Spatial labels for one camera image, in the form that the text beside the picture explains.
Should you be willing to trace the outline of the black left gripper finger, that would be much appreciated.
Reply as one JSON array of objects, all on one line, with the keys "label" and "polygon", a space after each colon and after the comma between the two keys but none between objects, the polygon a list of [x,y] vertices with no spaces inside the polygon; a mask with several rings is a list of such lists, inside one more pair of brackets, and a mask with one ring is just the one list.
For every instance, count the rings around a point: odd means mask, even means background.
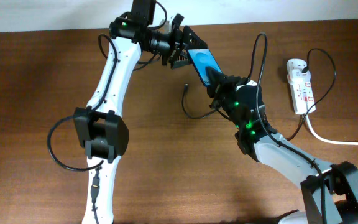
[{"label": "black left gripper finger", "polygon": [[192,60],[185,50],[181,52],[179,52],[179,50],[176,50],[172,53],[171,57],[169,58],[169,63],[171,69],[176,69],[187,65],[191,65]]},{"label": "black left gripper finger", "polygon": [[194,50],[194,49],[207,49],[208,45],[200,37],[198,37],[195,32],[190,28],[190,26],[185,26],[183,28],[183,45],[185,50]]}]

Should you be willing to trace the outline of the blue Samsung smartphone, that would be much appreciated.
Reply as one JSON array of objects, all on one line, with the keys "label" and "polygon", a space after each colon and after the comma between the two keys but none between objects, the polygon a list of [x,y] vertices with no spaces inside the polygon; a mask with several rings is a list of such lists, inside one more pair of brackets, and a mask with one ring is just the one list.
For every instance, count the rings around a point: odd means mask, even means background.
[{"label": "blue Samsung smartphone", "polygon": [[205,87],[210,86],[211,82],[208,77],[207,68],[211,67],[218,72],[221,72],[219,65],[213,57],[210,49],[190,49],[187,54]]}]

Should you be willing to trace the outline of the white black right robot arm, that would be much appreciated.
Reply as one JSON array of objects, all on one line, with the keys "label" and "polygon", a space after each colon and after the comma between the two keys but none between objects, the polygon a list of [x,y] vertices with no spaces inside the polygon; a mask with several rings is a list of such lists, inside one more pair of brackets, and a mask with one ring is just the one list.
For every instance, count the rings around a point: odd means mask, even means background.
[{"label": "white black right robot arm", "polygon": [[304,211],[282,215],[278,223],[358,223],[358,168],[333,164],[288,142],[265,118],[260,85],[248,78],[206,69],[207,93],[237,126],[242,153],[269,166],[302,192]]}]

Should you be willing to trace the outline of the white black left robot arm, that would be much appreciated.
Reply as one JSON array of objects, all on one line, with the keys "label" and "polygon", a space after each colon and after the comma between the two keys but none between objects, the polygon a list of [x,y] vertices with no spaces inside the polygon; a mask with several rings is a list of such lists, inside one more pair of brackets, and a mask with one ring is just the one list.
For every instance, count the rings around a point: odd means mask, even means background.
[{"label": "white black left robot arm", "polygon": [[114,180],[120,158],[129,142],[129,130],[122,119],[122,107],[129,80],[142,52],[162,58],[172,68],[190,64],[188,51],[205,49],[177,14],[171,30],[161,33],[153,26],[156,1],[134,1],[132,9],[109,26],[109,52],[98,86],[85,108],[75,110],[74,124],[80,146],[85,150],[89,173],[83,223],[113,223]]}]

